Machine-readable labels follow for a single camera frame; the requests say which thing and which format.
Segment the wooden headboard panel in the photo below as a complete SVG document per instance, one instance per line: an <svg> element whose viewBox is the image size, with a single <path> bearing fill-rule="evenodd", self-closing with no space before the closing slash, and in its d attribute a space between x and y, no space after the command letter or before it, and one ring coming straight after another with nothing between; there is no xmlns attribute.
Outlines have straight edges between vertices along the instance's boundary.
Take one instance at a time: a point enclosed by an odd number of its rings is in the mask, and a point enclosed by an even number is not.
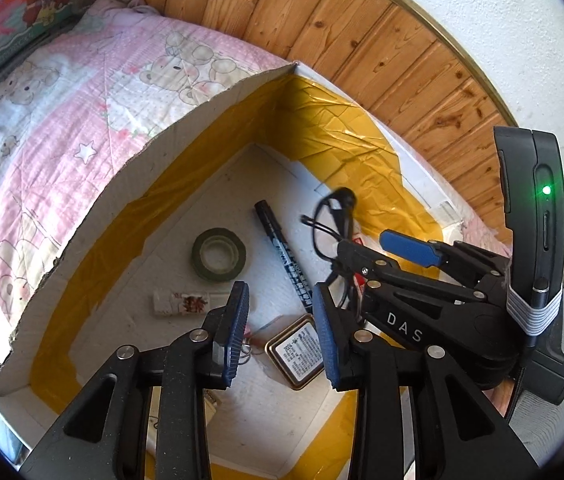
<svg viewBox="0 0 564 480"><path fill-rule="evenodd" d="M477 64L415 3L145 1L311 67L415 148L510 243L493 130L514 117Z"/></svg>

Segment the white cardboard box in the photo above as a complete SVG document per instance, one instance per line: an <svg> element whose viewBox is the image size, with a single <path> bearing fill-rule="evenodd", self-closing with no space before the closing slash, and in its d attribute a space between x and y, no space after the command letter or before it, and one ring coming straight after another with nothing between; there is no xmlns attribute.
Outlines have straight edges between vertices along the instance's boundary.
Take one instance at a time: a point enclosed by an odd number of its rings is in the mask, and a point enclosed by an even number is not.
<svg viewBox="0 0 564 480"><path fill-rule="evenodd" d="M353 236L452 240L451 186L350 96L295 64L249 76L185 114L122 166L44 274L0 367L0 413L28 448L113 354L198 330L232 285L247 330L291 324L336 243L300 219L349 188Z"/></svg>

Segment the gold tissue pack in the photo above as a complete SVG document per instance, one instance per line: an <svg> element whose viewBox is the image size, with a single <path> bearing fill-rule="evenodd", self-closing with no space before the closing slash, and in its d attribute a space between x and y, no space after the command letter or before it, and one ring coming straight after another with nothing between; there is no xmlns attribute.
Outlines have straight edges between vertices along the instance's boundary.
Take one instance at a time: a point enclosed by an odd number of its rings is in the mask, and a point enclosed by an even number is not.
<svg viewBox="0 0 564 480"><path fill-rule="evenodd" d="M161 387L154 387L152 390L151 404L149 404L148 427L157 429L159 419L159 404L161 398ZM216 416L220 406L219 399L209 390L203 392L205 425Z"/></svg>

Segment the black marker pen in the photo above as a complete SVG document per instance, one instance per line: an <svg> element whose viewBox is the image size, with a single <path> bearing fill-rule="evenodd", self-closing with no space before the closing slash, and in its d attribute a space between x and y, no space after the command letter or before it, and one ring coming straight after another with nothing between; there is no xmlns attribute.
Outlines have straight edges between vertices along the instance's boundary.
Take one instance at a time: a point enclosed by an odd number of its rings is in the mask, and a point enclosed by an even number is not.
<svg viewBox="0 0 564 480"><path fill-rule="evenodd" d="M291 246L288 245L288 241L273 210L265 200L259 200L259 202L255 203L254 208L261 226L265 230L265 234L267 234L267 237L282 261L284 270L291 280L291 284L293 285L303 308L307 313L311 313L313 310L313 303L308 280L306 275L303 273L303 269L299 266L299 263L291 250Z"/></svg>

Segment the green tape roll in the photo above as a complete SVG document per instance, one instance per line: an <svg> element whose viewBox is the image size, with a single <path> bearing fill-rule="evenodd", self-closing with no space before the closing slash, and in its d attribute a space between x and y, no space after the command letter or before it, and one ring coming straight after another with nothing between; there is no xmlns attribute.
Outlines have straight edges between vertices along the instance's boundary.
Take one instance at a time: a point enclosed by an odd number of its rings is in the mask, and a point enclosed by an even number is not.
<svg viewBox="0 0 564 480"><path fill-rule="evenodd" d="M199 234L191 250L191 266L203 280L214 283L237 278L246 263L246 247L232 231L212 228Z"/></svg>

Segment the black glasses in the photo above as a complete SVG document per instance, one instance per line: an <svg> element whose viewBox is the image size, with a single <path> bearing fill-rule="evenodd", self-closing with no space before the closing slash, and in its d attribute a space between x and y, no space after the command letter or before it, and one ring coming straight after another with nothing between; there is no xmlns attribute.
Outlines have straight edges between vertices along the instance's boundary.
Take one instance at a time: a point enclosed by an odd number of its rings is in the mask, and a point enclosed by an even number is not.
<svg viewBox="0 0 564 480"><path fill-rule="evenodd" d="M357 204L357 196L351 188L340 186L335 191L322 197L315 206L313 214L302 214L300 222L311 229L311 243L315 254L329 264L331 270L325 278L327 286L334 285L340 278L344 281L343 293L336 307L351 311L355 319L362 320L360 293L355 285L355 274L344 266L336 252L325 252L318 242L318 234L327 235L338 246L343 240L353 240L353 213Z"/></svg>

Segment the small white tube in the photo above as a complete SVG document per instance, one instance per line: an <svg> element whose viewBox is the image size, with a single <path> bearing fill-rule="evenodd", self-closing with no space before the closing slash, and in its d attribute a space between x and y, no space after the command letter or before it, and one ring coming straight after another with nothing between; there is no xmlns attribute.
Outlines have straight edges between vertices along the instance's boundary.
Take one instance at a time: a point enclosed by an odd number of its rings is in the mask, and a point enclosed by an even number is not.
<svg viewBox="0 0 564 480"><path fill-rule="evenodd" d="M171 292L158 289L153 292L152 308L153 313L162 318L202 315L223 307L228 299L227 292Z"/></svg>

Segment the gold metal tin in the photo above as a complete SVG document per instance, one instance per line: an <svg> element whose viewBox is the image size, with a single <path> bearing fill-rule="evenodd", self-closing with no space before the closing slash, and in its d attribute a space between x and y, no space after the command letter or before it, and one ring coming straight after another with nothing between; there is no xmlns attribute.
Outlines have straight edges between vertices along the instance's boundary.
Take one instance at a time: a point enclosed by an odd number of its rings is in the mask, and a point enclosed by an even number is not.
<svg viewBox="0 0 564 480"><path fill-rule="evenodd" d="M310 384L324 370L314 318L305 314L273 336L263 347L265 354L295 391Z"/></svg>

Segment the pink cartoon bed quilt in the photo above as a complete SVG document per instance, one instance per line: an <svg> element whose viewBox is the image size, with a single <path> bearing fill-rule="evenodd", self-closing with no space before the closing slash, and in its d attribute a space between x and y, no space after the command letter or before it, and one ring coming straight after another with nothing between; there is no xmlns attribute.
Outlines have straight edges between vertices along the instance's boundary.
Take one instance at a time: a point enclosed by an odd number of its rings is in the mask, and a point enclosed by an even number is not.
<svg viewBox="0 0 564 480"><path fill-rule="evenodd" d="M114 175L201 103L283 60L166 18L144 0L96 0L0 81L0 365L40 281Z"/></svg>

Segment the red white staples box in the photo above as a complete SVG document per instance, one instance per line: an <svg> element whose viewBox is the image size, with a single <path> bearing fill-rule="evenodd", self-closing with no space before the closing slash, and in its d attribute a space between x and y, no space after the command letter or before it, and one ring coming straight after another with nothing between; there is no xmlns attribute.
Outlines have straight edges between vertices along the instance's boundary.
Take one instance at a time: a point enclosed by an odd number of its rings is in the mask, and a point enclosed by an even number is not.
<svg viewBox="0 0 564 480"><path fill-rule="evenodd" d="M355 244L355 246L359 246L362 248L361 250L355 249L352 252L352 256L351 256L352 269L353 269L353 285L355 285L355 291L358 294L358 302L361 302L365 283L367 282L367 278L365 277L365 274L362 271L362 266L364 263L367 262L367 257L364 256L364 252L363 252L363 249L365 248L364 236L361 232L359 223L356 221L353 221L352 224L351 240L352 243Z"/></svg>

